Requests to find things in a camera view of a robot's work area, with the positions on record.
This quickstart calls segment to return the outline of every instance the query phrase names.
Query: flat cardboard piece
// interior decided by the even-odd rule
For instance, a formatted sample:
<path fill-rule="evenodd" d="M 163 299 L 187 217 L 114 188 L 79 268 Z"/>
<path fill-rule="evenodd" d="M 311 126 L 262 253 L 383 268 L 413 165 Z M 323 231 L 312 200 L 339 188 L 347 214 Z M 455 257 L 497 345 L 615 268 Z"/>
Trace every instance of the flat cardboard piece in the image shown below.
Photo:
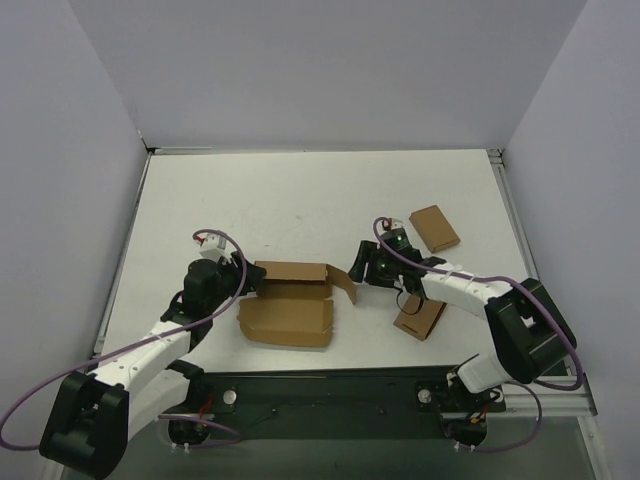
<path fill-rule="evenodd" d="M 446 307 L 446 303 L 425 300 L 420 311 L 415 315 L 410 315 L 415 312 L 419 306 L 420 297 L 411 295 L 405 302 L 404 307 L 402 307 L 404 312 L 409 313 L 401 311 L 393 324 L 412 337 L 424 341 L 438 323 Z"/>
<path fill-rule="evenodd" d="M 437 205 L 413 212 L 411 224 L 431 253 L 460 243 L 460 238 Z"/>
<path fill-rule="evenodd" d="M 264 262 L 267 270 L 257 297 L 240 301 L 242 333 L 256 342 L 325 347 L 333 335 L 332 285 L 356 302 L 356 286 L 346 272 L 324 263 Z"/>

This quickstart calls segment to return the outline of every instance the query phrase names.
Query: red wire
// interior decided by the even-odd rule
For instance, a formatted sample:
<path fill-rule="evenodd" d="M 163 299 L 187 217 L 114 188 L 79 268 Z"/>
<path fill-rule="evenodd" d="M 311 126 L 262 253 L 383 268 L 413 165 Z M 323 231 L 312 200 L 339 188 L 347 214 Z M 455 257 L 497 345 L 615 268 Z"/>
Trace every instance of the red wire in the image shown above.
<path fill-rule="evenodd" d="M 211 405 L 213 405 L 213 395 L 209 394 L 207 403 L 200 407 L 200 420 L 202 420 L 205 413 L 211 410 Z"/>

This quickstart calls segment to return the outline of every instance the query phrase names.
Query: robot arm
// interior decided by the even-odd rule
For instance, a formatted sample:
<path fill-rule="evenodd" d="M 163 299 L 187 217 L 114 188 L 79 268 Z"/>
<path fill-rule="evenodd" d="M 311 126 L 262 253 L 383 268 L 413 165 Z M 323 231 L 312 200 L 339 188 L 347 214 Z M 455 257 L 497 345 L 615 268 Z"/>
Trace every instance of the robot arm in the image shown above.
<path fill-rule="evenodd" d="M 410 266 L 378 244 L 365 240 L 349 271 L 352 280 L 396 289 L 399 284 L 408 293 L 462 308 L 489 324 L 495 352 L 480 353 L 450 374 L 450 387 L 461 402 L 465 396 L 512 379 L 531 383 L 567 355 L 558 335 L 518 289 L 503 281 L 474 281 L 474 274 L 458 270 L 438 257 L 423 259 L 397 220 L 390 219 L 385 230 L 381 241 L 388 247 L 432 270 Z M 575 348 L 575 337 L 544 286 L 532 278 L 520 286 L 547 309 Z"/>
<path fill-rule="evenodd" d="M 40 442 L 42 456 L 105 478 L 124 455 L 129 438 L 159 413 L 185 400 L 194 373 L 178 359 L 206 336 L 212 321 L 201 320 L 238 291 L 242 278 L 239 257 L 227 252 L 221 237 L 208 235 L 200 253 L 205 258 L 189 265 L 184 289 L 142 339 L 157 340 L 88 374 L 73 372 L 63 380 Z M 266 275 L 263 268 L 246 265 L 240 295 L 255 291 Z M 198 323 L 194 328 L 163 336 L 194 323 Z"/>

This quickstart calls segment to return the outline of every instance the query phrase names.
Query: open cardboard box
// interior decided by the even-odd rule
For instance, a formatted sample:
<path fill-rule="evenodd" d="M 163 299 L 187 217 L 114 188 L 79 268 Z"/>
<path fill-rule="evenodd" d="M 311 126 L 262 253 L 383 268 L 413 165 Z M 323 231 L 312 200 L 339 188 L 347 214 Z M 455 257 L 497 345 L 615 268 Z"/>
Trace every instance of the open cardboard box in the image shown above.
<path fill-rule="evenodd" d="M 333 286 L 356 303 L 346 272 L 326 263 L 263 262 L 267 270 L 257 297 L 240 301 L 242 333 L 255 342 L 325 347 L 333 335 Z"/>

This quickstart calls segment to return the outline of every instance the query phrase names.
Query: cardboard box flap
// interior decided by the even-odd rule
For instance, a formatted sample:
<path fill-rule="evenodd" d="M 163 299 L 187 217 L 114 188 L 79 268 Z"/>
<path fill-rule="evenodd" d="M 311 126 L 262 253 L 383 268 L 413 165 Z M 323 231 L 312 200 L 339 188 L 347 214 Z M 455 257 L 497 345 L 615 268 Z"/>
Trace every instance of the cardboard box flap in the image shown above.
<path fill-rule="evenodd" d="M 265 280 L 268 281 L 324 283 L 327 280 L 324 263 L 257 261 L 256 265 L 267 270 Z"/>
<path fill-rule="evenodd" d="M 440 316 L 446 307 L 445 303 L 434 300 L 425 300 L 422 308 L 420 297 L 411 295 L 402 307 L 402 310 L 393 324 L 418 340 L 426 339 L 440 320 Z"/>
<path fill-rule="evenodd" d="M 249 340 L 325 347 L 333 333 L 333 301 L 247 298 L 240 301 L 238 321 Z"/>
<path fill-rule="evenodd" d="M 340 270 L 333 265 L 327 265 L 327 278 L 333 285 L 347 292 L 347 295 L 349 295 L 349 298 L 351 299 L 351 303 L 354 305 L 356 304 L 358 289 L 355 283 L 353 283 L 349 278 L 349 275 L 347 275 L 347 272 Z"/>
<path fill-rule="evenodd" d="M 332 325 L 333 300 L 246 298 L 238 320 L 253 329 L 324 332 Z"/>
<path fill-rule="evenodd" d="M 431 253 L 460 243 L 460 237 L 437 205 L 413 212 L 409 220 Z"/>

